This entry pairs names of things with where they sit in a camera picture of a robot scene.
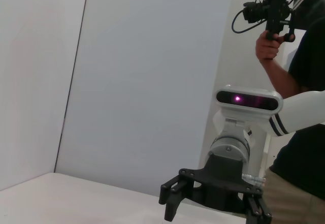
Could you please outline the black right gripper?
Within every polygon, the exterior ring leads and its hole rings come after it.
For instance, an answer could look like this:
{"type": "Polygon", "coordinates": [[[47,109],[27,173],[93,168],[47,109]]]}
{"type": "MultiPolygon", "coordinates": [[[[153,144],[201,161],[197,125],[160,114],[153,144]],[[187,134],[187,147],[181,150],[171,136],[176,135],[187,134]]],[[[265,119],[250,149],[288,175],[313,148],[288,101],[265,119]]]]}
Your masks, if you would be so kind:
{"type": "Polygon", "coordinates": [[[246,224],[270,224],[272,214],[263,192],[242,179],[243,162],[210,155],[202,169],[181,169],[160,186],[159,204],[173,221],[184,199],[224,212],[245,213],[246,224]]]}

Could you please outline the person's hand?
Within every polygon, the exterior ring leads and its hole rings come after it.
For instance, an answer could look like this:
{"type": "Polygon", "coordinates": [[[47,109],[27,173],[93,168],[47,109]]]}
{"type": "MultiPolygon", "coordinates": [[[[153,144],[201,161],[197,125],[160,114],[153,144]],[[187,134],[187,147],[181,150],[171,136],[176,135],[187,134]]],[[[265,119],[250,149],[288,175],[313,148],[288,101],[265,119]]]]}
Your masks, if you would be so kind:
{"type": "Polygon", "coordinates": [[[260,62],[274,59],[279,52],[280,43],[277,40],[278,35],[269,40],[267,39],[268,34],[267,30],[264,31],[256,41],[255,54],[260,62]]]}

